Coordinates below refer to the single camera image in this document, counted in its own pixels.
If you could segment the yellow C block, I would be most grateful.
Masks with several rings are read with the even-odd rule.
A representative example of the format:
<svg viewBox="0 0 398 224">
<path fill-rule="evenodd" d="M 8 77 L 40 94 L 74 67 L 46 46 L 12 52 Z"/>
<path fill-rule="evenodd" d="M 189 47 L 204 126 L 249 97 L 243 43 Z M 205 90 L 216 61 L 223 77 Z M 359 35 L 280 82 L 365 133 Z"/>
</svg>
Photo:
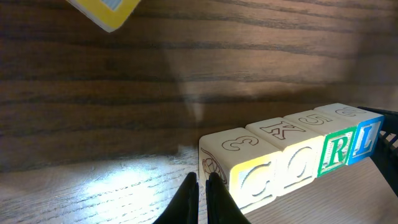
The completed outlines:
<svg viewBox="0 0 398 224">
<path fill-rule="evenodd" d="M 244 128 L 202 136 L 198 171 L 202 185 L 217 173 L 243 214 L 267 205 L 277 196 L 276 172 L 282 152 Z"/>
</svg>

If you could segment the blue L block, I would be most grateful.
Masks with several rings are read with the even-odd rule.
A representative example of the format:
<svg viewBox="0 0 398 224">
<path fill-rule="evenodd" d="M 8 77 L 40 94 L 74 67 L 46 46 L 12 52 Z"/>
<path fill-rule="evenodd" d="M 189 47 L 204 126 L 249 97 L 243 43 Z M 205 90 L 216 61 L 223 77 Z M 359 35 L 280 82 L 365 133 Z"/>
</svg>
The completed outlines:
<svg viewBox="0 0 398 224">
<path fill-rule="evenodd" d="M 356 133 L 347 162 L 348 165 L 357 163 L 373 154 L 384 122 L 384 115 L 341 103 L 319 106 L 315 108 L 315 111 L 349 121 L 356 126 Z"/>
</svg>

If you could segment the yellow O block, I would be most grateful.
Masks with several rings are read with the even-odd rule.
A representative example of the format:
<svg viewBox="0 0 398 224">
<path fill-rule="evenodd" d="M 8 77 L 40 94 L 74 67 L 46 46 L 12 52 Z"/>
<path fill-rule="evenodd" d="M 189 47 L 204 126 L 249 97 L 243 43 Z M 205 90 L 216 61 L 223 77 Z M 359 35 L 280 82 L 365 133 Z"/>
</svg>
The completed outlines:
<svg viewBox="0 0 398 224">
<path fill-rule="evenodd" d="M 317 178 L 325 140 L 321 134 L 281 117 L 248 124 L 246 129 L 282 152 L 275 174 L 278 196 L 293 192 Z"/>
</svg>

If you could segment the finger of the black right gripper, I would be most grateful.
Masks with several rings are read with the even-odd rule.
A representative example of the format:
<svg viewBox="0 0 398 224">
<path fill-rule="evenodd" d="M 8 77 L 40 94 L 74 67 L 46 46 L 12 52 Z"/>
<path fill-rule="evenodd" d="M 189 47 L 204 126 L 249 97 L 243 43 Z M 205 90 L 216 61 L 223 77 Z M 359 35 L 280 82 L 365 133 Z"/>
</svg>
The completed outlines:
<svg viewBox="0 0 398 224">
<path fill-rule="evenodd" d="M 359 109 L 384 115 L 384 124 L 371 160 L 397 195 L 397 112 L 359 106 Z"/>
</svg>

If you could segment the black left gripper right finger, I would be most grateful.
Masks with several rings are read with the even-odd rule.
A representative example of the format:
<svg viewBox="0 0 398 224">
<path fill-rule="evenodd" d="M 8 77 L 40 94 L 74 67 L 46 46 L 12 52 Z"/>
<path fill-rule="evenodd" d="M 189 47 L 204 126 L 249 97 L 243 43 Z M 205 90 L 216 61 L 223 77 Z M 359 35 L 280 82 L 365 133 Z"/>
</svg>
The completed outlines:
<svg viewBox="0 0 398 224">
<path fill-rule="evenodd" d="M 216 172 L 210 174 L 205 188 L 208 224 L 251 224 Z"/>
</svg>

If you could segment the green R block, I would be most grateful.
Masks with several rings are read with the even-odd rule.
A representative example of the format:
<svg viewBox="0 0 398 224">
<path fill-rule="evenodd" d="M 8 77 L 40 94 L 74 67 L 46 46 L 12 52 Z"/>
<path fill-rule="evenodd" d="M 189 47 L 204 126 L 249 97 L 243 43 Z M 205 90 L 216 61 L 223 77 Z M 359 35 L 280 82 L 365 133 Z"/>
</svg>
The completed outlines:
<svg viewBox="0 0 398 224">
<path fill-rule="evenodd" d="M 319 177 L 346 165 L 357 130 L 355 124 L 315 110 L 290 114 L 284 118 L 325 138 L 318 165 Z"/>
</svg>

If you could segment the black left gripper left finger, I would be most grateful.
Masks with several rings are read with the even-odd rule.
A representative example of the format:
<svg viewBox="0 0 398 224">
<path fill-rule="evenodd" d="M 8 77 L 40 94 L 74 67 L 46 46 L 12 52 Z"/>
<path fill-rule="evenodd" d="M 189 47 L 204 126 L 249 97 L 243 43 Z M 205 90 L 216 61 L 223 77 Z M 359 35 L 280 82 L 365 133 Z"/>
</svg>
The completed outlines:
<svg viewBox="0 0 398 224">
<path fill-rule="evenodd" d="M 153 224 L 197 224 L 198 200 L 197 175 L 189 172 L 166 209 Z"/>
</svg>

